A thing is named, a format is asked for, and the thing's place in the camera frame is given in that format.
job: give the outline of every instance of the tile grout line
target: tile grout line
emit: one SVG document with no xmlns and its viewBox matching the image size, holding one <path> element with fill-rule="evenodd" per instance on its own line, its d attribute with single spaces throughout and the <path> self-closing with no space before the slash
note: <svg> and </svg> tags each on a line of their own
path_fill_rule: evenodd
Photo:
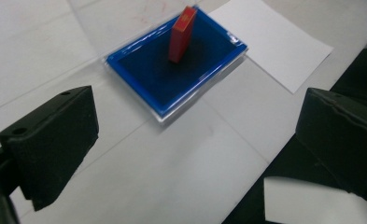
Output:
<svg viewBox="0 0 367 224">
<path fill-rule="evenodd" d="M 68 17 L 69 15 L 73 15 L 73 12 L 72 12 L 72 10 L 71 10 L 71 8 L 70 8 L 70 7 L 69 7 L 69 9 L 70 9 L 69 11 L 64 12 L 64 13 L 62 13 L 61 15 L 58 15 L 58 16 L 56 16 L 56 17 L 54 17 L 54 18 L 51 18 L 51 19 L 49 19 L 48 21 L 40 22 L 40 23 L 39 23 L 39 24 L 37 24 L 37 25 L 31 26 L 31 27 L 29 27 L 29 28 L 27 28 L 27 29 L 24 29 L 24 30 L 22 30 L 22 31 L 20 31 L 20 32 L 18 32 L 18 33 L 16 33 L 16 34 L 14 34 L 14 35 L 9 36 L 9 37 L 8 37 L 8 38 L 6 38 L 6 39 L 1 40 L 1 41 L 0 41 L 0 45 L 1 45 L 1 44 L 3 44 L 3 43 L 5 43 L 5 42 L 7 42 L 8 40 L 10 40 L 10 39 L 12 39 L 12 38 L 16 38 L 17 36 L 20 36 L 20 35 L 23 35 L 23 34 L 26 34 L 26 33 L 31 33 L 31 32 L 33 32 L 34 30 L 38 29 L 38 28 L 39 28 L 39 27 L 41 27 L 41 26 L 48 25 L 48 24 L 50 24 L 50 23 L 52 23 L 52 22 L 54 22 L 54 21 L 60 20 L 60 19 L 62 19 L 62 18 L 64 18 L 64 17 Z"/>
<path fill-rule="evenodd" d="M 254 150 L 255 150 L 255 152 L 265 161 L 265 162 L 267 162 L 268 164 L 270 164 L 271 162 L 270 161 L 268 161 L 267 159 L 265 159 L 265 157 L 264 156 L 262 156 L 262 154 L 252 145 L 252 144 L 250 144 L 249 142 L 248 142 L 248 140 L 246 140 L 246 138 L 242 135 L 242 134 L 240 134 L 233 126 L 232 126 L 232 124 L 230 123 L 230 122 L 228 122 L 219 112 L 218 112 L 218 110 L 216 110 L 210 103 L 208 103 L 207 102 L 207 100 L 206 99 L 203 99 L 203 101 L 204 101 L 204 103 L 206 104 L 206 105 L 208 105 L 213 111 L 215 111 L 215 113 L 224 121 L 224 122 L 226 122 L 227 124 L 228 124 L 228 126 L 230 127 L 230 128 L 232 128 L 233 129 L 233 131 L 236 133 L 236 134 L 238 134 L 239 135 L 239 137 L 240 138 L 242 138 L 251 148 L 253 148 Z"/>
<path fill-rule="evenodd" d="M 92 166 L 94 163 L 96 163 L 97 161 L 99 161 L 101 158 L 103 158 L 105 156 L 105 154 L 107 154 L 109 151 L 111 151 L 114 147 L 116 147 L 117 145 L 119 145 L 122 141 L 124 141 L 125 139 L 127 139 L 129 136 L 131 136 L 132 134 L 134 134 L 138 129 L 140 129 L 141 127 L 143 127 L 146 123 L 148 123 L 148 121 L 150 120 L 150 118 L 146 119 L 143 123 L 141 123 L 138 127 L 136 127 L 135 129 L 133 129 L 130 133 L 128 133 L 127 135 L 125 135 L 123 138 L 121 138 L 121 140 L 119 140 L 115 145 L 113 145 L 110 149 L 108 149 L 107 151 L 105 151 L 104 153 L 102 153 L 102 155 L 98 156 L 95 160 L 93 160 L 92 162 L 90 162 L 88 165 L 84 166 L 81 171 L 77 172 L 76 174 L 73 174 L 72 179 L 76 176 L 78 176 L 79 174 L 81 174 L 82 172 L 84 172 L 86 169 L 88 169 L 90 166 Z"/>
<path fill-rule="evenodd" d="M 49 80 L 47 80 L 46 82 L 43 82 L 43 83 L 41 83 L 40 85 L 37 85 L 36 87 L 32 88 L 31 90 L 26 91 L 26 92 L 22 93 L 21 95 L 19 95 L 19 96 L 17 96 L 17 97 L 15 97 L 15 98 L 13 98 L 13 99 L 11 99 L 11 100 L 9 100 L 9 101 L 7 101 L 7 102 L 5 102 L 5 103 L 1 104 L 1 105 L 0 105 L 0 108 L 4 107 L 4 106 L 6 106 L 6 105 L 11 104 L 12 102 L 14 102 L 14 101 L 16 101 L 16 100 L 20 99 L 22 96 L 24 96 L 24 95 L 26 95 L 26 94 L 29 94 L 29 93 L 30 93 L 30 92 L 32 92 L 32 91 L 36 91 L 36 90 L 38 90 L 39 88 L 44 87 L 45 85 L 47 85 L 47 84 L 51 83 L 52 81 L 54 81 L 54 80 L 58 79 L 59 77 L 62 77 L 62 76 L 68 75 L 68 74 L 69 74 L 69 73 L 71 73 L 72 71 L 75 71 L 76 69 L 78 69 L 78 68 L 80 68 L 80 67 L 82 67 L 82 66 L 84 66 L 84 65 L 86 65 L 86 64 L 90 64 L 90 63 L 92 63 L 92 62 L 96 61 L 96 59 L 97 59 L 97 57 L 96 57 L 96 56 L 95 56 L 95 57 L 92 57 L 92 58 L 90 58 L 89 60 L 86 60 L 85 62 L 80 63 L 80 64 L 78 64 L 77 66 L 75 66 L 75 67 L 73 67 L 73 68 L 71 68 L 71 69 L 69 69 L 69 70 L 67 70 L 67 71 L 65 71 L 65 72 L 62 72 L 60 75 L 58 75 L 58 76 L 56 76 L 56 77 L 53 77 L 52 79 L 49 79 Z"/>
</svg>

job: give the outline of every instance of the white paper sheet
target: white paper sheet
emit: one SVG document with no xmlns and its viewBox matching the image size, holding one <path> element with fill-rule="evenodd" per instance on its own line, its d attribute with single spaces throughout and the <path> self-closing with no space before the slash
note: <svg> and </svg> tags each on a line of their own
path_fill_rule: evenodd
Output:
<svg viewBox="0 0 367 224">
<path fill-rule="evenodd" d="M 261 0 L 231 0 L 209 15 L 243 40 L 247 56 L 292 93 L 332 52 Z"/>
<path fill-rule="evenodd" d="M 367 224 L 367 202 L 355 194 L 283 177 L 264 178 L 268 221 L 296 224 Z"/>
</svg>

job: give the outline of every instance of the screw hole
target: screw hole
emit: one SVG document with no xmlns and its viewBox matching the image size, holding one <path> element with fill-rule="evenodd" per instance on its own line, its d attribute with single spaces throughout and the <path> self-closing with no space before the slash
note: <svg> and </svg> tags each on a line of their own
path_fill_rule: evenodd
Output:
<svg viewBox="0 0 367 224">
<path fill-rule="evenodd" d="M 16 130 L 12 131 L 12 133 L 22 134 L 22 133 L 25 133 L 26 131 L 27 131 L 27 129 L 25 129 L 25 128 L 19 128 L 19 129 L 16 129 Z"/>
</svg>

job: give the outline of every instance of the blue tray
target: blue tray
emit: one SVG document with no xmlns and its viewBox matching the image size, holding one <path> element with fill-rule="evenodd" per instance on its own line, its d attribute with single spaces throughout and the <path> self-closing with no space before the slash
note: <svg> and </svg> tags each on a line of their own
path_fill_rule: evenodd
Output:
<svg viewBox="0 0 367 224">
<path fill-rule="evenodd" d="M 197 7 L 191 44 L 179 63 L 168 61 L 176 18 L 110 54 L 106 62 L 161 117 L 176 110 L 247 46 Z"/>
</svg>

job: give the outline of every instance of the red block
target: red block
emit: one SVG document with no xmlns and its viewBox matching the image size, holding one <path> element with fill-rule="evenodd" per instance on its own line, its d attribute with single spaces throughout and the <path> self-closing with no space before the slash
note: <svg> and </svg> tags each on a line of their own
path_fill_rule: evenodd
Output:
<svg viewBox="0 0 367 224">
<path fill-rule="evenodd" d="M 172 27 L 168 54 L 171 62 L 178 63 L 189 46 L 196 12 L 196 9 L 186 7 Z"/>
</svg>

